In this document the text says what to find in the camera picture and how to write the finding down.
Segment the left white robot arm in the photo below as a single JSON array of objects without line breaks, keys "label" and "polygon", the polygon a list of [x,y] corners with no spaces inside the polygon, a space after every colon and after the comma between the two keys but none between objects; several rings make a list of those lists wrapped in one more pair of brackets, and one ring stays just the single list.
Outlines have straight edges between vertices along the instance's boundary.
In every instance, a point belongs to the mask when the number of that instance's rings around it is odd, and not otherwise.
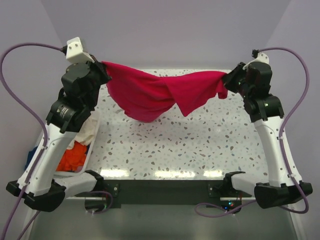
[{"label": "left white robot arm", "polygon": [[66,69],[40,144],[23,175],[7,184],[9,193],[40,212],[52,212],[78,194],[102,193],[104,178],[92,170],[65,178],[54,175],[68,145],[94,111],[101,86],[110,80],[101,62],[73,63]]}]

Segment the magenta t shirt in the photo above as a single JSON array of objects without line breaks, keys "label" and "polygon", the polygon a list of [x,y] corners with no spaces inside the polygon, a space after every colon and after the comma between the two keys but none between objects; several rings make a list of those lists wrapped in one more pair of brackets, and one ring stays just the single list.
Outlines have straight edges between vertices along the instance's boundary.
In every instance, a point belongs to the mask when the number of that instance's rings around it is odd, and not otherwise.
[{"label": "magenta t shirt", "polygon": [[128,117],[150,123],[174,105],[183,116],[211,98],[226,99],[222,71],[200,71],[181,76],[156,76],[125,65],[104,62],[111,80],[106,84],[110,97]]}]

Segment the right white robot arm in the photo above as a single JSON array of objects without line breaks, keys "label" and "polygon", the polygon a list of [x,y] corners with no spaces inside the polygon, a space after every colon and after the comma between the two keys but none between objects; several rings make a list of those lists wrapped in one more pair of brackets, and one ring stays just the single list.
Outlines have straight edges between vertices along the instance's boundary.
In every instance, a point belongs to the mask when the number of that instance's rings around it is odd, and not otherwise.
[{"label": "right white robot arm", "polygon": [[272,69],[268,63],[240,62],[222,78],[227,90],[241,95],[262,143],[268,168],[268,181],[243,171],[231,172],[224,180],[231,189],[255,197],[263,208],[282,207],[299,202],[313,192],[312,184],[303,181],[294,163],[285,129],[284,111],[278,97],[269,93]]}]

